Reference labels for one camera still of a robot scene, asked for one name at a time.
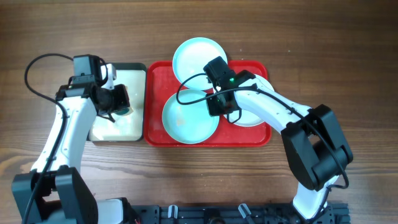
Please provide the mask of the green scrubbing sponge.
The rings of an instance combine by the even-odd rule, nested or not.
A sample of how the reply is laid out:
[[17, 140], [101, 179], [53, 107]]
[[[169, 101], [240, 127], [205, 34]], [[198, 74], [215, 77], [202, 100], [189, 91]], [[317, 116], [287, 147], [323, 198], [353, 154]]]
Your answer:
[[133, 111], [134, 110], [131, 107], [128, 107], [128, 108], [124, 108], [120, 111], [117, 111], [116, 114], [118, 116], [127, 116], [127, 115], [131, 114]]

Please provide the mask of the white plate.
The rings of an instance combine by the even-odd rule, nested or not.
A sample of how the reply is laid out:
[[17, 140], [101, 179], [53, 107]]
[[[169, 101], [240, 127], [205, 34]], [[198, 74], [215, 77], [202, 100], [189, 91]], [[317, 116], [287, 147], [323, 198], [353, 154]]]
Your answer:
[[[256, 78], [254, 80], [260, 82], [261, 85], [264, 85], [268, 89], [274, 91], [273, 86], [264, 77], [256, 75]], [[239, 111], [234, 111], [230, 114], [225, 114], [224, 117], [227, 119], [228, 122], [232, 123], [234, 121], [234, 125], [241, 127], [253, 127], [260, 125], [264, 122], [255, 114], [246, 110], [242, 110], [241, 116], [239, 115]]]

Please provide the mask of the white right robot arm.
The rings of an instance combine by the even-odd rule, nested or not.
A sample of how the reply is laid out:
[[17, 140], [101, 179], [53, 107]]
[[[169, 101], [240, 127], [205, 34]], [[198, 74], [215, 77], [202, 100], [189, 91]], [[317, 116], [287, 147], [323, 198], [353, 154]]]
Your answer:
[[212, 115], [248, 111], [274, 128], [282, 138], [290, 170], [298, 180], [292, 201], [306, 223], [322, 217], [333, 188], [346, 189], [345, 169], [353, 153], [334, 112], [325, 105], [311, 108], [274, 91], [263, 78], [211, 78], [206, 96]]

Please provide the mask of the pale green plate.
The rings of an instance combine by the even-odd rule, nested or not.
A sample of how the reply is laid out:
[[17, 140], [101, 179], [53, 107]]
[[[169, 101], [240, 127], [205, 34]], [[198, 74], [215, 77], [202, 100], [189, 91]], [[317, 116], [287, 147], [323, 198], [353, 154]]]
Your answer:
[[167, 100], [162, 111], [162, 124], [172, 139], [184, 144], [197, 144], [213, 135], [220, 118], [210, 116], [205, 101], [188, 105], [179, 103], [188, 103], [205, 96], [204, 91], [186, 89]]

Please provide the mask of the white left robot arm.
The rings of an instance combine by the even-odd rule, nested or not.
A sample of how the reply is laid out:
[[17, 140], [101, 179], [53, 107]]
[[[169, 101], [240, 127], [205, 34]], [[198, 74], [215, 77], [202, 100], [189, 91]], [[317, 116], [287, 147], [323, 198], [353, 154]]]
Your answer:
[[124, 85], [86, 85], [80, 95], [62, 86], [46, 145], [31, 168], [18, 174], [12, 193], [23, 223], [125, 223], [134, 214], [125, 198], [97, 201], [80, 175], [87, 135], [99, 114], [129, 107]]

